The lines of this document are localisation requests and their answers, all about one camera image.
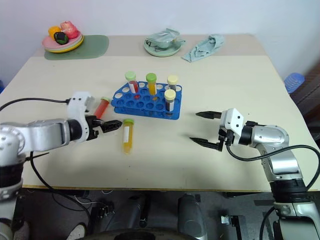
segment light blue towel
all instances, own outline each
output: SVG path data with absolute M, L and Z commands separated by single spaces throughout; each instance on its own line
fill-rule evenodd
M 190 52 L 186 53 L 182 58 L 189 63 L 211 56 L 218 51 L 225 43 L 222 35 L 209 35 L 207 39 L 199 42 Z

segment test tube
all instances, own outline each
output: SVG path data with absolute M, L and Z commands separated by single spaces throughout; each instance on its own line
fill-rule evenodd
M 168 89 L 172 89 L 176 91 L 177 83 L 178 83 L 178 76 L 177 75 L 169 75 L 167 77 L 168 81 Z
M 157 76 L 154 73 L 148 73 L 146 75 L 146 81 L 148 82 L 149 94 L 154 96 L 157 94 L 156 81 Z
M 110 103 L 110 99 L 103 96 L 101 98 L 101 102 L 99 104 L 99 106 L 96 108 L 94 115 L 96 116 L 97 119 L 101 119 L 102 116 L 104 115 L 109 103 Z
M 136 73 L 134 71 L 127 71 L 124 76 L 125 76 L 125 79 L 129 83 L 130 91 L 133 94 L 137 94 L 139 91 L 139 87 L 138 87 L 138 83 L 136 81 Z
M 134 128 L 134 120 L 127 118 L 123 121 L 123 150 L 129 154 L 132 148 L 132 134 Z
M 165 109 L 168 112 L 172 112 L 175 107 L 176 92 L 172 89 L 168 89 L 164 92 L 164 98 L 165 98 Z

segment test tube cap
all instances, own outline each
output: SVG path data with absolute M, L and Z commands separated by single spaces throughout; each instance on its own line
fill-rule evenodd
M 157 81 L 157 76 L 154 74 L 154 73 L 148 73 L 146 76 L 145 76 L 145 79 L 148 83 L 150 84 L 154 84 L 156 83 Z
M 176 85 L 178 83 L 178 76 L 177 75 L 169 75 L 167 77 L 167 81 L 169 85 Z
M 174 100 L 176 98 L 176 91 L 168 89 L 164 92 L 164 98 L 168 101 Z
M 132 118 L 126 118 L 125 120 L 123 120 L 123 123 L 132 123 L 132 124 L 134 124 L 135 121 Z
M 134 71 L 127 71 L 124 76 L 128 81 L 136 80 L 136 73 Z
M 101 100 L 106 100 L 106 101 L 108 101 L 109 103 L 111 102 L 111 99 L 108 98 L 108 97 L 106 97 L 106 96 L 101 97 Z

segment pink plate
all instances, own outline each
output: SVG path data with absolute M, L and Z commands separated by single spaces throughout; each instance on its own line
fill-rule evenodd
M 52 50 L 59 50 L 59 49 L 62 49 L 62 48 L 64 49 L 64 48 L 67 48 L 67 47 L 71 46 L 76 41 L 79 41 L 79 39 L 81 39 L 81 37 L 82 37 L 82 34 L 81 34 L 81 32 L 78 31 L 78 36 L 76 38 L 70 39 L 67 44 L 60 45 L 56 41 L 53 41 L 50 36 L 46 36 L 42 40 L 42 45 L 44 46 L 45 49 L 52 49 Z

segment plate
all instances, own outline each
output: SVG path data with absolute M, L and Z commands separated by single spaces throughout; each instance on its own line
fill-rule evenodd
M 50 50 L 61 50 L 61 49 L 65 49 L 65 48 L 69 48 L 70 46 L 72 46 L 73 44 L 75 44 L 75 42 L 80 41 L 82 38 L 82 34 L 81 32 L 78 31 L 78 36 L 76 38 L 73 39 L 69 39 L 69 42 L 67 44 L 64 45 L 60 45 L 59 43 L 57 43 L 56 41 L 52 40 L 52 38 L 50 36 L 46 36 L 43 40 L 42 40 L 42 45 L 45 49 L 50 49 Z
M 144 49 L 151 55 L 156 57 L 169 57 L 176 54 L 182 47 L 180 41 L 175 41 L 169 48 L 160 48 L 156 45 L 153 45 L 149 40 L 144 40 L 143 46 Z
M 65 52 L 69 52 L 73 49 L 76 49 L 77 47 L 79 47 L 82 42 L 84 41 L 85 36 L 82 35 L 82 38 L 80 39 L 80 41 L 76 42 L 74 45 L 71 45 L 69 47 L 65 47 L 62 49 L 48 49 L 48 48 L 44 48 L 46 51 L 50 52 L 50 53 L 55 53 L 55 54 L 60 54 L 60 53 L 65 53 Z

